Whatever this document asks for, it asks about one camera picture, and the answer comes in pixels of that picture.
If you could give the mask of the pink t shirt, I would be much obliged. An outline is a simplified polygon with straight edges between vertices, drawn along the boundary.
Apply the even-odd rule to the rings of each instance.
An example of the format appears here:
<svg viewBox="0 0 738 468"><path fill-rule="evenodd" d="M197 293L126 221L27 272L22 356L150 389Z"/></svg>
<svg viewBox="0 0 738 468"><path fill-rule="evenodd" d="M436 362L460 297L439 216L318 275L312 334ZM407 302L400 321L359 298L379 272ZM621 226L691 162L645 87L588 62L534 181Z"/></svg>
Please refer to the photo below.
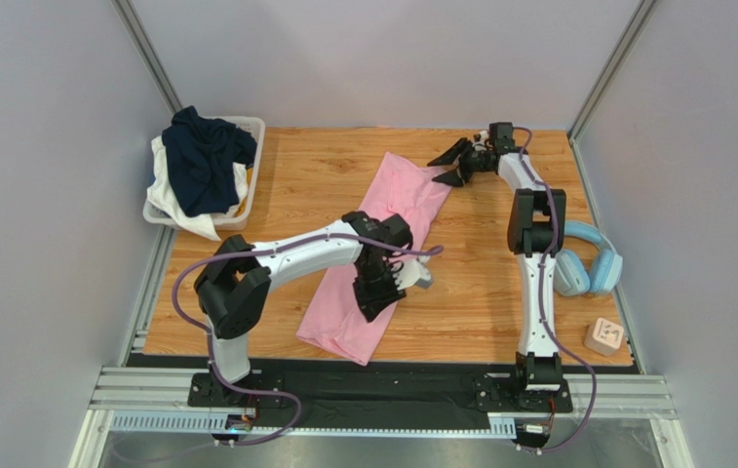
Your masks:
<svg viewBox="0 0 738 468"><path fill-rule="evenodd" d="M434 180L442 172L438 167L417 167L410 160L388 152L359 210L379 221L400 215L410 231L403 244L419 251L451 190L450 186ZM393 293L400 294L392 278L396 268L385 250L368 246L355 265L328 269L295 336L361 366L366 365L392 321L397 305L388 304L369 321L358 304L354 285L367 286L371 298L377 294L386 298Z"/></svg>

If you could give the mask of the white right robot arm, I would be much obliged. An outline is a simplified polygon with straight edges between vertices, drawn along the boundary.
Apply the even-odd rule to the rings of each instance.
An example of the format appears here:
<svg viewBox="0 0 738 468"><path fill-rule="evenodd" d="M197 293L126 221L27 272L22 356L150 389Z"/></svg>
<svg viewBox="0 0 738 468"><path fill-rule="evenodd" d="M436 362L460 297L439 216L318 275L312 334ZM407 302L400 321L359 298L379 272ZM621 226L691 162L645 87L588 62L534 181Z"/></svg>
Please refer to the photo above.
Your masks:
<svg viewBox="0 0 738 468"><path fill-rule="evenodd" d="M563 246L566 195L551 189L532 167L527 155L532 131L523 129L526 140L518 146L515 129L510 122L491 123L427 165L446 169L433 177L437 183L463 187L474 174L496 173L513 190L507 244L523 284L523 327L507 397L517 410L542 411L554 407L565 384L554 332L554 270Z"/></svg>

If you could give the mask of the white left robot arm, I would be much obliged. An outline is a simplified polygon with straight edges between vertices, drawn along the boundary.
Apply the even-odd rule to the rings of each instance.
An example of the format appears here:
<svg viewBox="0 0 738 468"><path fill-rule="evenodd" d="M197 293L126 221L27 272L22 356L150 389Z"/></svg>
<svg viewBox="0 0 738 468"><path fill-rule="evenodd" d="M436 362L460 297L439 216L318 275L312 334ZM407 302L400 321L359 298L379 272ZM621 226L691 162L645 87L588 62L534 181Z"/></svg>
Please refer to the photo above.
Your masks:
<svg viewBox="0 0 738 468"><path fill-rule="evenodd" d="M333 223L281 241L225 240L194 282L214 351L210 377L216 396L229 403L247 398L230 385L251 372L248 338L267 297L284 284L332 267L354 272L345 292L366 322L402 300L412 287L432 284L427 257L413 253L413 235L398 214L379 220L355 211Z"/></svg>

